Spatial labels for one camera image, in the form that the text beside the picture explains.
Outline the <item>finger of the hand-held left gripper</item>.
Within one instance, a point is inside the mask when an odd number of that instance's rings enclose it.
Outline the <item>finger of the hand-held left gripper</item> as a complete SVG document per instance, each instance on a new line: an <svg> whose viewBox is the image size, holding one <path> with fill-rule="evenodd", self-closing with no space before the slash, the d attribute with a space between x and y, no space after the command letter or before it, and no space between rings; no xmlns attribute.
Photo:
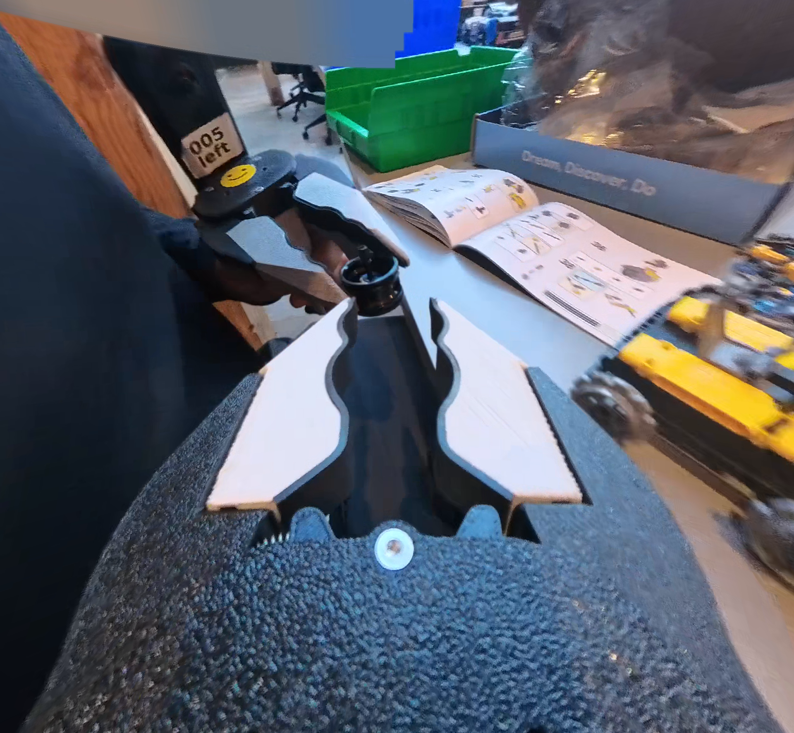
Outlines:
<svg viewBox="0 0 794 733"><path fill-rule="evenodd" d="M307 307L335 307L346 300L340 271L346 256L333 240L298 215L283 223L267 216L243 220L225 237L235 258L254 270L259 280L291 301Z"/></svg>
<svg viewBox="0 0 794 733"><path fill-rule="evenodd" d="M395 258L400 267L410 265L398 237L358 189L314 172L298 181L293 200L303 221L330 236L348 257L366 247L377 257Z"/></svg>

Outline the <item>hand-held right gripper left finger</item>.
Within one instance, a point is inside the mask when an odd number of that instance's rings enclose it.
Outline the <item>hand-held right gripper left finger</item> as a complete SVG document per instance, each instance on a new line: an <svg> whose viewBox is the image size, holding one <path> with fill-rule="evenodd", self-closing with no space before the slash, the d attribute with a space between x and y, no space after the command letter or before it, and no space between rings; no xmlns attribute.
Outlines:
<svg viewBox="0 0 794 733"><path fill-rule="evenodd" d="M300 509L329 515L351 497L350 417L337 375L357 328L347 298L263 367L207 511L264 510L289 523Z"/></svg>

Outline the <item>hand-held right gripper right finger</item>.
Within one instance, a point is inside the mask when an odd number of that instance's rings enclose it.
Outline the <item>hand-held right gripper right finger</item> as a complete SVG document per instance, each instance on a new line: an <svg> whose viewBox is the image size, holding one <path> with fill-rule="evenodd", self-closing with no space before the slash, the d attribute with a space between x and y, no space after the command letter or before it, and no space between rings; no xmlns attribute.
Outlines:
<svg viewBox="0 0 794 733"><path fill-rule="evenodd" d="M441 392L433 476L455 509L581 504L584 495L528 365L446 302L430 300Z"/></svg>

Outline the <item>black toy wheel rim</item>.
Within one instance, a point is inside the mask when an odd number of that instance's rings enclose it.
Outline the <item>black toy wheel rim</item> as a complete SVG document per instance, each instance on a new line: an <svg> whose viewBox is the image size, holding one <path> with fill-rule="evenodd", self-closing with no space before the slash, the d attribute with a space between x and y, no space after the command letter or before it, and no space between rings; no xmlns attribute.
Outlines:
<svg viewBox="0 0 794 733"><path fill-rule="evenodd" d="M398 258L361 245L340 271L342 289L355 300L359 315L379 317L402 305Z"/></svg>

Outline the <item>person's left forearm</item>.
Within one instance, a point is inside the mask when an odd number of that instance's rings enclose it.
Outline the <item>person's left forearm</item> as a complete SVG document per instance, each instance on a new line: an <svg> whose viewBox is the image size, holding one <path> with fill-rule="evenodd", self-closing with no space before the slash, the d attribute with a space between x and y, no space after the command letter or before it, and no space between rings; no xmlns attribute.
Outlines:
<svg viewBox="0 0 794 733"><path fill-rule="evenodd" d="M160 248L209 299L221 300L218 256L203 240L194 221L177 219L140 204Z"/></svg>

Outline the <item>grey desk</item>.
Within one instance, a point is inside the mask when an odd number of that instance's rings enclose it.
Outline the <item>grey desk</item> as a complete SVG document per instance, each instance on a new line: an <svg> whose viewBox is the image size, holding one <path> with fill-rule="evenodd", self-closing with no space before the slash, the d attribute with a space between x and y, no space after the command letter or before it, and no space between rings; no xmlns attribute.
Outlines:
<svg viewBox="0 0 794 733"><path fill-rule="evenodd" d="M567 203L624 239L710 276L719 276L733 257L732 248L719 242L542 187L536 190L541 202ZM565 391L604 351L600 341L522 291L396 215L380 211L411 259L400 273L402 286L432 360L431 297L447 302ZM689 540L737 655L781 726L792 731L792 590L746 552L733 528L732 515L739 508L732 497L720 493L715 478L660 439L630 444L627 454Z"/></svg>

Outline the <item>person's left hand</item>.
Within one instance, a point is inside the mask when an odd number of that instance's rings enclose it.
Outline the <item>person's left hand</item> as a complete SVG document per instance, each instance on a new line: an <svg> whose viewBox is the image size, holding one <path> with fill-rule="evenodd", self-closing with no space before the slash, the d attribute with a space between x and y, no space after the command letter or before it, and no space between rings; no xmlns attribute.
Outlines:
<svg viewBox="0 0 794 733"><path fill-rule="evenodd" d="M343 250L296 209L220 225L199 223L220 274L221 299L266 306L287 298L293 307L323 315L346 299Z"/></svg>

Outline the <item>black office chair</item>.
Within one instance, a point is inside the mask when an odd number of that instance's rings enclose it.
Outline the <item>black office chair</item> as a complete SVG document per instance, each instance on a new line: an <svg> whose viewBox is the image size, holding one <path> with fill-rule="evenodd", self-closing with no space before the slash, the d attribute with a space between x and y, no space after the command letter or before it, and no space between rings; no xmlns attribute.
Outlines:
<svg viewBox="0 0 794 733"><path fill-rule="evenodd" d="M325 128L324 143L326 146L331 146L332 130L325 112L325 78L323 75L308 64L276 63L273 64L273 72L277 76L289 75L295 81L289 98L275 107L276 118L281 119L282 112L292 107L294 109L292 121L296 123L299 120L301 109L308 107L310 104L319 105L322 108L322 113L303 128L303 140L309 140L311 129L323 125Z"/></svg>

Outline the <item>green plastic bin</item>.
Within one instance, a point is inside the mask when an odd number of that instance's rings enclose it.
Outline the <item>green plastic bin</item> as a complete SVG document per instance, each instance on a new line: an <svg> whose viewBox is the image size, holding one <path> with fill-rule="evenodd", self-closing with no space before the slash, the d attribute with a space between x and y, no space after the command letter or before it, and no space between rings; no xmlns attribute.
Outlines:
<svg viewBox="0 0 794 733"><path fill-rule="evenodd" d="M327 121L378 172L464 153L475 116L501 105L502 75L516 53L474 46L402 57L389 69L329 69Z"/></svg>

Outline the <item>wooden panel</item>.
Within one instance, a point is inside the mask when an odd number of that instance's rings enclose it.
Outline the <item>wooden panel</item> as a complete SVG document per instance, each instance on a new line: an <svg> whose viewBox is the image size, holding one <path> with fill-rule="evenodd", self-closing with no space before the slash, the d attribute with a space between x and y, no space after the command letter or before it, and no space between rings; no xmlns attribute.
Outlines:
<svg viewBox="0 0 794 733"><path fill-rule="evenodd" d="M2 15L2 351L155 347L256 365L125 184L165 173L94 36Z"/></svg>

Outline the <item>open instruction booklet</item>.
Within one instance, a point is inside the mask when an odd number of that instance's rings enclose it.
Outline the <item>open instruction booklet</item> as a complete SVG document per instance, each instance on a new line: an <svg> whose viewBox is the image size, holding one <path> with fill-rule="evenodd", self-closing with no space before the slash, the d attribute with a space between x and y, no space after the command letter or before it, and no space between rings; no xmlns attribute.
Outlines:
<svg viewBox="0 0 794 733"><path fill-rule="evenodd" d="M432 165L363 192L611 347L666 305L717 283L568 204L541 203L509 172Z"/></svg>

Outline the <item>person's dark sweater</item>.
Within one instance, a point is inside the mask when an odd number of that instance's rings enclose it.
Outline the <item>person's dark sweater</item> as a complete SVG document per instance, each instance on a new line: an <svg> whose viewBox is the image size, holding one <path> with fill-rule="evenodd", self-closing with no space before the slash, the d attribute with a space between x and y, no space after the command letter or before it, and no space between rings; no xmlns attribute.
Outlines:
<svg viewBox="0 0 794 733"><path fill-rule="evenodd" d="M161 464L257 366L151 341L2 351L2 731L46 684L84 586Z"/></svg>

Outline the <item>yellow toy brick vehicle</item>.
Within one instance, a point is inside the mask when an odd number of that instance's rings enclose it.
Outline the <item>yellow toy brick vehicle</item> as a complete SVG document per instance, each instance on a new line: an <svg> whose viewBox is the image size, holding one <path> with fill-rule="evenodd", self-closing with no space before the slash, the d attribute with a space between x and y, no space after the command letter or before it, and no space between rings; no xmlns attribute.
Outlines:
<svg viewBox="0 0 794 733"><path fill-rule="evenodd" d="M746 549L793 582L793 242L744 245L716 285L654 312L571 398L619 443L659 437L740 495Z"/></svg>

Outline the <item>blue plastic bin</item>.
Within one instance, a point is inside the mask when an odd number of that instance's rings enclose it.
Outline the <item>blue plastic bin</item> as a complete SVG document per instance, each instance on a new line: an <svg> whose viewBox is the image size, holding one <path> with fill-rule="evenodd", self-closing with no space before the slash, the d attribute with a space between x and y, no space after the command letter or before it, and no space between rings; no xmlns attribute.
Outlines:
<svg viewBox="0 0 794 733"><path fill-rule="evenodd" d="M457 41L462 0L413 0L412 30L396 59L451 50Z"/></svg>

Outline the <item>clear plastic bag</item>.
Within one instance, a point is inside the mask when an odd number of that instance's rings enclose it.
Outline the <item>clear plastic bag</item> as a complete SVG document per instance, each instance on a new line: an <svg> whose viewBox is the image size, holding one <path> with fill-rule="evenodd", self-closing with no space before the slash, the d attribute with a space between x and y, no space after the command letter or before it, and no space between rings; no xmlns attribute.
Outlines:
<svg viewBox="0 0 794 733"><path fill-rule="evenodd" d="M792 181L793 0L512 0L501 123Z"/></svg>

